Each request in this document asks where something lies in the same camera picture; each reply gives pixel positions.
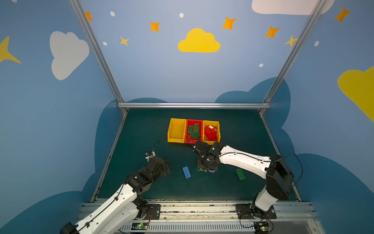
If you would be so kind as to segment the red lego brick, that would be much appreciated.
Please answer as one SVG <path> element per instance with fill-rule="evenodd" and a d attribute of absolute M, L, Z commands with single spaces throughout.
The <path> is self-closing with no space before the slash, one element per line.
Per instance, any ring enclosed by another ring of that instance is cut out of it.
<path fill-rule="evenodd" d="M 207 125 L 205 127 L 205 136 L 208 141 L 217 141 L 217 129 L 212 125 Z"/>

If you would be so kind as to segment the green lego brick small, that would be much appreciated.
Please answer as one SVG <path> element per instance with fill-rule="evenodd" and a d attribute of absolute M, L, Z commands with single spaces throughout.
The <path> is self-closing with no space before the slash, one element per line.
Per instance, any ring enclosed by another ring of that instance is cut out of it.
<path fill-rule="evenodd" d="M 191 132 L 190 136 L 194 139 L 200 139 L 200 135 L 197 132 Z"/>

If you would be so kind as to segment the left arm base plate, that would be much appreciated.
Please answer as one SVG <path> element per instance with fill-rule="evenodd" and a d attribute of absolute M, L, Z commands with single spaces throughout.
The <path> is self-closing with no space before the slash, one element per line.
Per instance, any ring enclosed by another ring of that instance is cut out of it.
<path fill-rule="evenodd" d="M 139 210 L 137 219 L 140 220 L 159 220 L 161 213 L 160 204 L 148 204 L 147 207 L 142 207 Z"/>

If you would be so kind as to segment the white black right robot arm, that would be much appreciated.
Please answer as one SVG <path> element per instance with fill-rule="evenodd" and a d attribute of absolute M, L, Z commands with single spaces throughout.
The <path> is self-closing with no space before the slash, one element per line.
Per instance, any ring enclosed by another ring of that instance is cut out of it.
<path fill-rule="evenodd" d="M 273 158 L 258 156 L 234 149 L 219 142 L 197 141 L 192 146 L 197 157 L 197 169 L 214 173 L 219 164 L 236 166 L 258 175 L 266 181 L 265 187 L 256 195 L 251 204 L 252 213 L 264 214 L 277 201 L 287 201 L 294 183 L 294 173 L 287 162 L 279 155 Z"/>

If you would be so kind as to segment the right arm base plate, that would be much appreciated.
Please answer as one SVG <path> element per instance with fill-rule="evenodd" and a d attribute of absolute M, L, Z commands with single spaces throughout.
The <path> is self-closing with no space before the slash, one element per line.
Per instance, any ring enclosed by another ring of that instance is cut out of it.
<path fill-rule="evenodd" d="M 235 209 L 237 212 L 238 219 L 276 219 L 274 206 L 272 205 L 267 211 L 263 211 L 260 208 L 252 205 L 251 203 L 236 204 Z"/>

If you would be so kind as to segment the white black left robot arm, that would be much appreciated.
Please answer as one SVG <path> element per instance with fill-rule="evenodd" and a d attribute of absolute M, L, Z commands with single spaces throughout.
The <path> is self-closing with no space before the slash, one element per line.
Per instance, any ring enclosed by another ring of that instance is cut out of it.
<path fill-rule="evenodd" d="M 142 194 L 157 179 L 170 174 L 169 162 L 153 157 L 140 170 L 128 175 L 119 189 L 100 207 L 76 224 L 68 222 L 61 234 L 113 234 L 123 224 L 146 215 L 148 202 Z"/>

